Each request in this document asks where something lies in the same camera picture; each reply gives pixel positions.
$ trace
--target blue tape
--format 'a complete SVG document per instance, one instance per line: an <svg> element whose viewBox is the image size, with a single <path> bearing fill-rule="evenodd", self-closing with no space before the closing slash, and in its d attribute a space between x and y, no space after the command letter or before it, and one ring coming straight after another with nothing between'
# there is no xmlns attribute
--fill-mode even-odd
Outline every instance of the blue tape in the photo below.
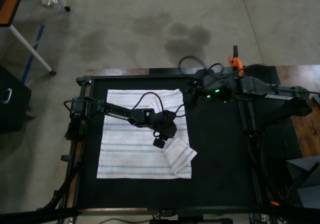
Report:
<svg viewBox="0 0 320 224"><path fill-rule="evenodd" d="M40 41L40 39L41 39L41 37L42 37L42 34L44 33L44 29L45 29L45 24L42 24L42 25L40 26L40 30L39 30L38 35L37 35L37 37L36 37L36 41L37 41L37 42ZM33 47L33 49L37 50L37 49L38 49L38 45L39 45L39 43L37 43L37 44ZM34 61L34 58L35 58L34 55L31 54L31 55L29 56L28 62L26 63L26 67L25 67L25 69L24 69L24 72L23 72L23 75L22 75L22 79L21 79L21 82L22 82L23 84L26 83L26 80L27 80L27 77L28 77L28 74L29 74L29 71L30 71L32 62Z"/></svg>
<svg viewBox="0 0 320 224"><path fill-rule="evenodd" d="M40 41L42 33L44 32L44 29L45 29L45 24L40 26L40 30L39 30L38 36L36 37L36 41L37 42Z"/></svg>
<svg viewBox="0 0 320 224"><path fill-rule="evenodd" d="M38 49L38 45L39 45L39 43L35 44L35 46L33 47L33 49L37 50L37 49ZM28 76L28 74L29 74L29 71L30 71L32 62L34 61L34 57L35 57L35 56L32 55L32 54L29 56L29 60L28 60L28 62L27 62L27 64L26 64L26 67L25 67L25 69L24 69L24 73L23 73L23 76L22 76L22 79L21 79L21 82L22 82L23 84L26 83L27 76Z"/></svg>

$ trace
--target black container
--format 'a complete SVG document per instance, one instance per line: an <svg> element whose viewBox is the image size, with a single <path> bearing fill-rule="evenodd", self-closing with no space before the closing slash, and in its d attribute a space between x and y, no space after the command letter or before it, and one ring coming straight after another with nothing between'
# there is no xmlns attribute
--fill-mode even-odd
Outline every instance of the black container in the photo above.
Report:
<svg viewBox="0 0 320 224"><path fill-rule="evenodd" d="M0 65L0 133L22 128L30 98L31 90Z"/></svg>

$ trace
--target concrete floor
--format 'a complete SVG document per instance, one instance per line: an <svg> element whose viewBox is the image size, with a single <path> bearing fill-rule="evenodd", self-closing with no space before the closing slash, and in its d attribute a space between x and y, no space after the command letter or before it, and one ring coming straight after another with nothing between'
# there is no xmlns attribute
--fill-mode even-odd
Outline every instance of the concrete floor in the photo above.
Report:
<svg viewBox="0 0 320 224"><path fill-rule="evenodd" d="M37 118L0 136L1 213L44 206L63 182L60 156L70 148L63 101L79 94L75 80L86 70L176 67L185 55L227 66L233 45L246 65L319 64L319 0L66 1L69 13L22 0L13 22L33 45L45 25L38 52L57 75L33 62L26 85ZM0 28L1 65L21 79L29 56ZM236 223L247 223L248 216L242 217L235 216ZM83 217L79 223L98 220Z"/></svg>

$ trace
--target metal stand base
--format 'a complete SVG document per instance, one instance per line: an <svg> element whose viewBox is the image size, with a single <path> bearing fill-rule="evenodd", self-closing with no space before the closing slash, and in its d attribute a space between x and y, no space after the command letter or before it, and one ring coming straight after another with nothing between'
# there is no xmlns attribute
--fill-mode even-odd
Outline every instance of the metal stand base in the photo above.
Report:
<svg viewBox="0 0 320 224"><path fill-rule="evenodd" d="M41 5L45 8L60 7L58 0L41 0Z"/></svg>

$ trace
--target wooden table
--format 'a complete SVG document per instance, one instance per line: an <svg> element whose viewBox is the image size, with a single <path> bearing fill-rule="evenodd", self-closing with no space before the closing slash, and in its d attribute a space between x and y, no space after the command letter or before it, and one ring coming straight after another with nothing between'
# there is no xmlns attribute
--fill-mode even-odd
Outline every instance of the wooden table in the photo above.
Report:
<svg viewBox="0 0 320 224"><path fill-rule="evenodd" d="M277 66L276 70L283 85L320 92L320 65ZM303 156L320 155L320 107L314 106L307 116L293 116L292 121Z"/></svg>
<svg viewBox="0 0 320 224"><path fill-rule="evenodd" d="M320 92L320 65L278 66L276 70L283 85L302 86L309 91ZM102 69L88 70L86 72L87 76L132 76L149 74L149 68ZM86 95L89 94L89 90L89 88L86 89ZM311 157L320 155L320 107L313 107L313 112L306 117L293 116L292 120L303 156ZM83 142L80 141L77 143L74 164L78 160L83 147ZM77 177L73 179L69 188L66 205L68 208L74 206L76 186ZM122 208L106 208L104 211L122 211Z"/></svg>
<svg viewBox="0 0 320 224"><path fill-rule="evenodd" d="M49 71L50 74L55 75L56 72L46 63L46 61L36 52L36 50L27 42L27 40L18 32L12 25L17 9L21 0L4 0L3 6L0 9L0 27L9 28L13 35L34 55L35 58ZM70 7L65 0L58 0L58 2L69 12Z"/></svg>

